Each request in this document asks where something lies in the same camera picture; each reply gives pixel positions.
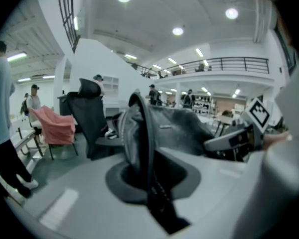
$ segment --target black pants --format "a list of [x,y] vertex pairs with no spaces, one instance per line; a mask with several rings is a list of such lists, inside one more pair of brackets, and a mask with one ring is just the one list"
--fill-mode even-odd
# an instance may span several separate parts
[[24,187],[16,175],[26,182],[31,182],[31,174],[19,159],[11,140],[0,144],[0,176],[15,189]]

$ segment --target black cap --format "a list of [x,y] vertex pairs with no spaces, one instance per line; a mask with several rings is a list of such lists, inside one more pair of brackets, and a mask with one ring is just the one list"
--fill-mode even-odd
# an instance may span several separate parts
[[32,88],[32,89],[37,89],[37,90],[40,89],[36,84],[33,84],[33,85],[31,86],[31,88]]
[[103,80],[102,76],[100,74],[97,74],[96,76],[93,77],[94,80]]

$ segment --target white pillar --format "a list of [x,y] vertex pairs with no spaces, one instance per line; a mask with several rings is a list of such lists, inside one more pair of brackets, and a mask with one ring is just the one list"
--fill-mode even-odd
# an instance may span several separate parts
[[60,101],[58,97],[62,95],[65,63],[66,63],[66,56],[63,56],[56,62],[55,65],[55,72],[54,72],[55,78],[53,83],[53,106],[54,106],[54,112],[56,114],[60,114]]
[[175,95],[175,102],[176,102],[176,106],[175,108],[179,108],[180,105],[180,95],[181,95],[181,87],[180,87],[180,82],[176,83],[176,95]]

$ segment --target pink chair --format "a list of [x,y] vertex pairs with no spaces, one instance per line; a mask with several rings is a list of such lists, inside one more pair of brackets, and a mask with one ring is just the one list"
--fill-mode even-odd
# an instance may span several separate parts
[[76,155],[78,152],[74,145],[74,118],[72,115],[61,116],[53,112],[47,106],[42,106],[40,109],[29,110],[33,113],[42,125],[42,134],[45,138],[45,142],[49,145],[51,158],[54,160],[50,144],[66,145],[72,144]]

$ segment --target balcony railing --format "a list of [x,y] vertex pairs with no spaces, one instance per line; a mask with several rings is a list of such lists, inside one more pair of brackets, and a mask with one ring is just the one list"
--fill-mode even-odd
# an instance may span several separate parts
[[80,36],[76,34],[74,27],[73,0],[59,0],[59,6],[66,35],[73,52],[75,52]]
[[162,69],[158,71],[158,75],[159,78],[165,78],[174,75],[219,71],[247,71],[269,74],[268,59],[254,57],[223,57],[197,60]]
[[136,63],[127,62],[133,67],[136,71],[138,71],[143,77],[150,78],[153,80],[159,79],[158,72],[152,70],[151,68],[147,68],[144,66],[140,66]]

